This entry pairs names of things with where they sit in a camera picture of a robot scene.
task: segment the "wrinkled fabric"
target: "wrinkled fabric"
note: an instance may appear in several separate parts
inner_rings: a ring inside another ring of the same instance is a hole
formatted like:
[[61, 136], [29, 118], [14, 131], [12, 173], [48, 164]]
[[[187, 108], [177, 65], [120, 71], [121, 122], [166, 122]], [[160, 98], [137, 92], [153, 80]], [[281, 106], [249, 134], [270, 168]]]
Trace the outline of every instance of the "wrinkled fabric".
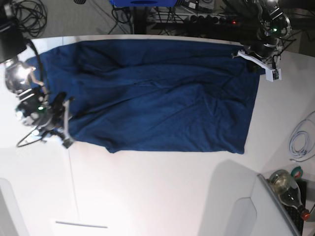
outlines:
[[[109, 152], [244, 153], [259, 74], [239, 46], [176, 40], [83, 41], [40, 55], [50, 102], [75, 100], [70, 134]], [[36, 58], [29, 64], [38, 68]]]

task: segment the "black stand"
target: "black stand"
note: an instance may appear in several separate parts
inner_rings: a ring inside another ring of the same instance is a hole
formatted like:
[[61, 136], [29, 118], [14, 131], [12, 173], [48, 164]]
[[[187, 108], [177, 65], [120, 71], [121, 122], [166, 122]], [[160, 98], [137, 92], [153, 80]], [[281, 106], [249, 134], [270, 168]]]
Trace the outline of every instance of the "black stand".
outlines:
[[133, 12], [134, 34], [147, 34], [147, 16], [149, 7], [131, 7]]

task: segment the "bottle cap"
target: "bottle cap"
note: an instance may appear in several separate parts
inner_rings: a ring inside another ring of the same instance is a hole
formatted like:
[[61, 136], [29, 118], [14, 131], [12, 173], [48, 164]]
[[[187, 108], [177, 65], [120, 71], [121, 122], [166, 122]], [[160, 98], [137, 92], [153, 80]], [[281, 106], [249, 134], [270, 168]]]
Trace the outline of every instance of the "bottle cap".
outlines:
[[309, 218], [310, 218], [311, 214], [308, 210], [304, 211], [302, 214], [301, 214], [301, 218], [304, 220], [304, 221], [307, 221]]
[[303, 170], [300, 166], [295, 167], [292, 172], [291, 172], [291, 176], [295, 179], [298, 180], [302, 177], [303, 175]]

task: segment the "white bracket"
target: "white bracket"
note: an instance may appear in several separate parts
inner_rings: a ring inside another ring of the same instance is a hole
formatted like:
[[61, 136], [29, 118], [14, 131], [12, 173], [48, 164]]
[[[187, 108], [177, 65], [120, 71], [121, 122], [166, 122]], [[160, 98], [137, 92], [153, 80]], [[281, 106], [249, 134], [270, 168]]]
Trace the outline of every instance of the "white bracket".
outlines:
[[250, 61], [254, 62], [255, 64], [259, 65], [261, 68], [265, 69], [266, 79], [268, 81], [273, 82], [275, 80], [281, 80], [282, 79], [281, 69], [271, 68], [269, 65], [263, 63], [259, 59], [246, 54], [246, 52], [244, 50], [239, 50], [237, 53], [237, 56], [240, 56], [240, 57], [244, 58], [245, 60], [250, 60]]

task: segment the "white cable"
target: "white cable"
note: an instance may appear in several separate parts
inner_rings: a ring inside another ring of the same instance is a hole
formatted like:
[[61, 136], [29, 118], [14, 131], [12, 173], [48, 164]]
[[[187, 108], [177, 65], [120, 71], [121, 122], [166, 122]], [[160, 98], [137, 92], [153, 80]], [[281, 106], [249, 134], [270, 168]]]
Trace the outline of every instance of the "white cable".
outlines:
[[[315, 142], [313, 143], [313, 145], [311, 145], [311, 139], [310, 139], [310, 135], [308, 132], [304, 131], [304, 130], [300, 130], [301, 127], [306, 123], [306, 122], [310, 122], [314, 127], [315, 127], [315, 123], [313, 121], [311, 121], [309, 118], [311, 115], [313, 115], [315, 113], [315, 111], [313, 111], [312, 113], [310, 113], [304, 120], [302, 120], [293, 130], [290, 139], [289, 139], [289, 143], [288, 143], [288, 151], [291, 154], [291, 156], [293, 157], [292, 159], [290, 159], [290, 161], [294, 161], [294, 162], [304, 162], [307, 161], [311, 158], [313, 158], [315, 156], [315, 154], [313, 154], [312, 156], [301, 160], [301, 158], [306, 157], [315, 147]], [[301, 149], [296, 150], [294, 147], [294, 143], [296, 141], [297, 138], [299, 137], [304, 137], [304, 145]]]

